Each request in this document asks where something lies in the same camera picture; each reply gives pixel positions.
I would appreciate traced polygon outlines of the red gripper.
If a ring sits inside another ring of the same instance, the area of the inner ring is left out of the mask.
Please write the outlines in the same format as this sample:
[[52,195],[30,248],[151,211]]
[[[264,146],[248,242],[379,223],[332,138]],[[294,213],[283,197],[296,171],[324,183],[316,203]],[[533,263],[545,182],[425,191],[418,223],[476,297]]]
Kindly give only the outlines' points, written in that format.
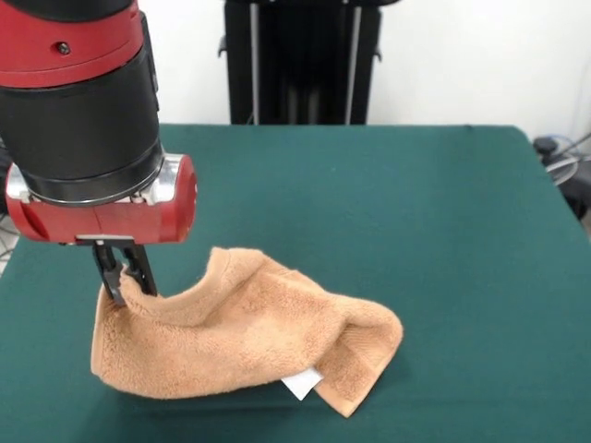
[[121,294],[123,264],[114,249],[123,251],[127,274],[142,292],[158,290],[143,245],[180,243],[193,225],[197,202],[197,175],[187,155],[167,154],[155,180],[136,195],[89,207],[56,206],[33,198],[20,169],[11,165],[6,179],[9,216],[20,233],[33,241],[75,244],[85,240],[133,240],[92,242],[92,254],[103,287],[117,305]]

